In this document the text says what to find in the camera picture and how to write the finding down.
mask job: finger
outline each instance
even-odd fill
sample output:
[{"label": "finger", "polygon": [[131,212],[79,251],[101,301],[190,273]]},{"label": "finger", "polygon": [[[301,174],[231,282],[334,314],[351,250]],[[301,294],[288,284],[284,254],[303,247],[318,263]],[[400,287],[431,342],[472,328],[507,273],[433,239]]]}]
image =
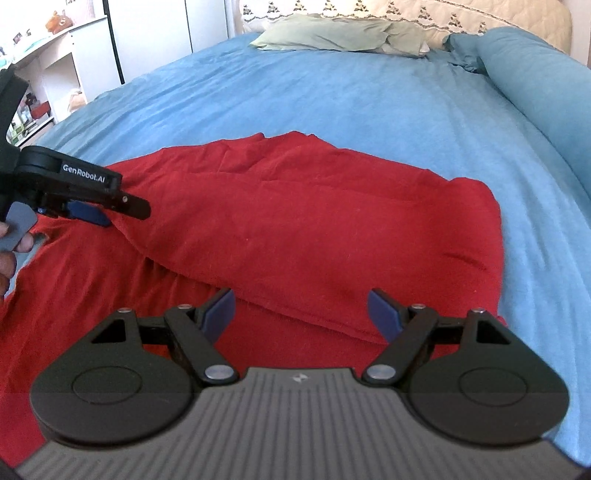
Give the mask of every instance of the finger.
[{"label": "finger", "polygon": [[12,252],[0,253],[0,275],[12,278],[17,270],[17,258]]},{"label": "finger", "polygon": [[0,275],[0,296],[3,297],[4,295],[6,295],[9,286],[10,280]]},{"label": "finger", "polygon": [[33,249],[33,243],[33,236],[30,233],[25,233],[15,250],[20,254],[27,254]]}]

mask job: logo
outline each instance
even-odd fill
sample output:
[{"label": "logo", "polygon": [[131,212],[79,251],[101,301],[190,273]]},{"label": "logo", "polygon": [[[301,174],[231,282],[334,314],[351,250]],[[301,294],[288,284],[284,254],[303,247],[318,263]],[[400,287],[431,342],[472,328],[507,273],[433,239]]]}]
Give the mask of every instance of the logo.
[{"label": "logo", "polygon": [[82,170],[81,168],[73,168],[70,167],[67,163],[64,163],[64,166],[61,169],[68,173],[73,173],[74,175],[79,175],[80,177],[84,177],[89,180],[99,181],[101,183],[104,183],[106,181],[106,177],[104,175],[89,173],[87,171]]},{"label": "logo", "polygon": [[294,382],[298,382],[298,383],[301,385],[301,384],[302,384],[303,382],[305,382],[306,380],[309,380],[309,379],[310,379],[310,377],[308,377],[308,375],[306,375],[306,374],[299,373],[299,374],[297,374],[297,375],[294,375],[293,377],[291,377],[291,379],[292,379]]}]

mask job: human hand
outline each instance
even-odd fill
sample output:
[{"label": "human hand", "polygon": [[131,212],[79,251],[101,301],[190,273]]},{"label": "human hand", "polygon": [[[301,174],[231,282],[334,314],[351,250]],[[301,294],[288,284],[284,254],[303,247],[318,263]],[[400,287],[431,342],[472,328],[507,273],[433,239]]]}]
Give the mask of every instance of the human hand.
[{"label": "human hand", "polygon": [[[0,222],[0,238],[8,233],[8,225]],[[15,252],[27,253],[33,248],[33,236],[26,233],[14,249]],[[0,252],[0,294],[5,295],[10,287],[10,279],[17,271],[17,258],[13,252]]]}]

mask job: white door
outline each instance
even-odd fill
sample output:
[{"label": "white door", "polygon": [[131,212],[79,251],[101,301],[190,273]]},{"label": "white door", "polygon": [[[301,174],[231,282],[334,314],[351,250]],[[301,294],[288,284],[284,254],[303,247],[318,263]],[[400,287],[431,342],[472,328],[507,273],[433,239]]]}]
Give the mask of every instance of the white door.
[{"label": "white door", "polygon": [[186,0],[193,51],[228,39],[224,0]]},{"label": "white door", "polygon": [[109,0],[126,82],[191,53],[184,0]]}]

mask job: gray gripper base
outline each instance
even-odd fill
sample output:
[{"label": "gray gripper base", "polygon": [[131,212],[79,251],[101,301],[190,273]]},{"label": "gray gripper base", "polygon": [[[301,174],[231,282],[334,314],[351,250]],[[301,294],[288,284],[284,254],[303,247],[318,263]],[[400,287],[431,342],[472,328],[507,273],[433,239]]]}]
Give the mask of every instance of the gray gripper base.
[{"label": "gray gripper base", "polygon": [[398,394],[348,369],[252,368],[206,389],[170,430],[113,450],[50,442],[26,480],[570,480],[582,468],[550,442],[483,450],[419,424]]}]

